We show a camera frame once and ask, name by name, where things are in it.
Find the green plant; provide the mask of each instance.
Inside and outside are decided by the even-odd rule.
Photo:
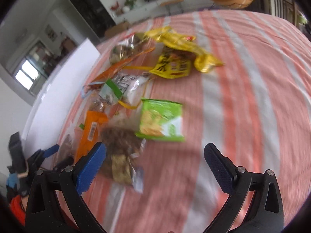
[[[124,6],[129,6],[130,9],[132,10],[135,6],[137,0],[125,0]]]

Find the pink fabric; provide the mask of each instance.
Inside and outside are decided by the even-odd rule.
[[[205,144],[214,143],[237,166],[275,172],[288,224],[311,181],[310,42],[280,18],[202,11],[137,25],[98,46],[102,61],[108,62],[110,49],[126,34],[165,25],[196,36],[225,66],[209,74],[193,68],[185,78],[155,79],[150,98],[183,103],[186,142],[148,141],[140,158],[143,194],[98,174],[83,194],[86,204],[110,233],[202,232],[227,199],[203,158]],[[150,53],[132,65],[151,66],[158,55]],[[102,63],[94,66],[88,81],[100,73]],[[59,141],[81,103],[77,96]],[[234,227],[250,200],[249,195]],[[63,199],[60,203],[66,207]]]

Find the yellow snack bag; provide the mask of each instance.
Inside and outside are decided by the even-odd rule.
[[[166,79],[175,79],[189,75],[192,53],[165,46],[156,66],[149,72]]]
[[[77,162],[82,156],[88,154],[93,146],[99,140],[98,128],[108,122],[108,117],[105,113],[88,111],[86,114],[85,127],[80,141],[79,147],[76,152],[75,162]]]
[[[212,54],[197,44],[187,41],[184,35],[174,32],[169,26],[147,31],[145,35],[170,48],[195,53],[197,57],[194,61],[194,66],[202,73],[208,73],[214,67],[223,65]]]

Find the potted plant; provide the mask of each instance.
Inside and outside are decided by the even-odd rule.
[[[132,10],[135,7],[136,1],[137,0],[125,0],[124,7],[129,7],[129,9]]]

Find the tv stand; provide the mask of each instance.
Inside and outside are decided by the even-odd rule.
[[[128,21],[129,23],[135,23],[148,18],[155,18],[160,16],[168,16],[169,13],[165,6],[161,6],[163,3],[167,3],[171,0],[152,0],[146,2],[144,5],[134,8],[133,10],[119,15],[114,18],[116,23]],[[213,2],[211,0],[183,0],[181,6],[185,12],[196,11],[201,8],[208,8]],[[178,4],[172,4],[170,6],[170,12],[172,15],[180,14],[181,9]]]

